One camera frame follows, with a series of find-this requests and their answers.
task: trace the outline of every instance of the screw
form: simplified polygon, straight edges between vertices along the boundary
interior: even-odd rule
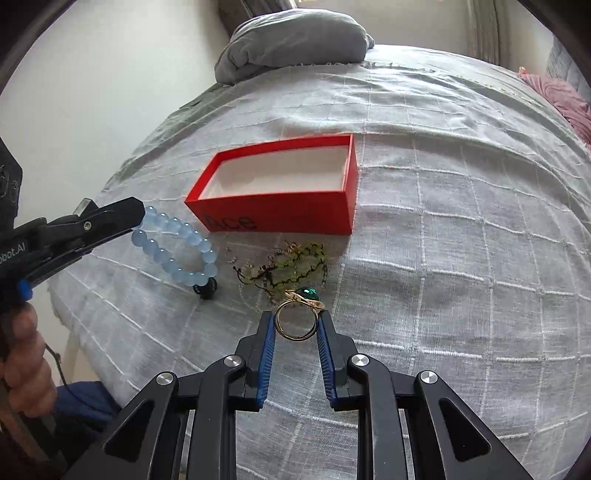
[[[174,376],[169,372],[164,372],[163,374],[160,374],[158,377],[156,377],[156,383],[158,385],[169,385],[173,382],[173,380]]]
[[[242,363],[242,358],[238,355],[228,355],[223,362],[227,367],[237,367]]]
[[[431,372],[430,370],[425,370],[424,372],[421,372],[420,378],[425,383],[432,384],[432,383],[435,383],[439,377],[437,376],[437,374],[435,372]]]
[[[358,367],[365,367],[369,363],[369,358],[361,353],[351,357],[351,362]]]

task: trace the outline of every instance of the light blue bead bracelet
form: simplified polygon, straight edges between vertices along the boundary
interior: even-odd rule
[[[131,242],[136,247],[141,247],[146,255],[152,257],[158,265],[162,265],[164,271],[170,274],[175,282],[182,285],[204,287],[210,278],[215,278],[217,275],[215,264],[217,253],[212,250],[210,240],[203,238],[191,225],[183,223],[176,217],[169,218],[166,213],[158,213],[152,206],[145,207],[145,210],[142,226],[154,225],[156,230],[171,232],[183,238],[189,245],[201,252],[205,266],[202,272],[184,271],[168,250],[161,248],[153,238],[148,238],[148,234],[140,228],[135,229],[131,234]]]

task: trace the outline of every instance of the pink blanket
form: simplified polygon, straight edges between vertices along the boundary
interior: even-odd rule
[[[591,151],[591,108],[571,84],[560,79],[520,73],[521,79],[548,100]]]

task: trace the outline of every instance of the bedspread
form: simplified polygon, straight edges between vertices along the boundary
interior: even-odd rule
[[[356,135],[350,237],[216,233],[220,288],[201,302],[126,236],[51,280],[56,312],[125,404],[155,374],[201,371],[254,332],[269,305],[239,284],[233,257],[258,265],[284,241],[319,241],[338,331],[391,370],[436,371],[535,478],[562,478],[589,437],[591,170],[566,120],[516,74],[376,46],[362,64],[215,86],[170,115],[97,201],[136,196],[191,219],[184,195],[215,152],[336,132]],[[197,261],[155,238],[182,265]],[[324,396],[316,343],[278,338],[264,409],[238,414],[238,478],[354,478],[356,439],[356,415]]]

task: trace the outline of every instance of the open box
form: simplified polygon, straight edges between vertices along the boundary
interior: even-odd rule
[[[350,235],[353,135],[295,138],[217,153],[185,204],[211,232]]]

